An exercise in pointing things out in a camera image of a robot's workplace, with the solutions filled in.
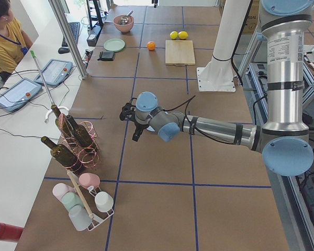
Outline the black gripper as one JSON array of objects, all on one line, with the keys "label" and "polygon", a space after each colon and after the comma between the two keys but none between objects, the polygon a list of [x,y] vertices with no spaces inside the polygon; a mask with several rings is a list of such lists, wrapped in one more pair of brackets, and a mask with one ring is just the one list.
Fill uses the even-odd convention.
[{"label": "black gripper", "polygon": [[132,136],[132,140],[138,142],[143,133],[143,130],[148,128],[148,124],[146,123],[145,120],[141,120],[140,118],[138,118],[136,114],[133,116],[133,118],[136,129]]}]

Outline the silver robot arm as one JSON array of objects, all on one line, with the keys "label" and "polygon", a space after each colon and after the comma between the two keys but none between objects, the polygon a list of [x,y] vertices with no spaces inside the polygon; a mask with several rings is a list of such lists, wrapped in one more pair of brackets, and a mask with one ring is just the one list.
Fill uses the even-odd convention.
[{"label": "silver robot arm", "polygon": [[281,176],[306,172],[314,158],[309,128],[302,120],[304,31],[311,25],[312,1],[261,1],[259,21],[267,40],[268,118],[264,125],[244,126],[166,112],[155,94],[143,92],[128,114],[136,126],[133,140],[146,128],[166,142],[179,132],[198,134],[260,152],[265,166]]}]

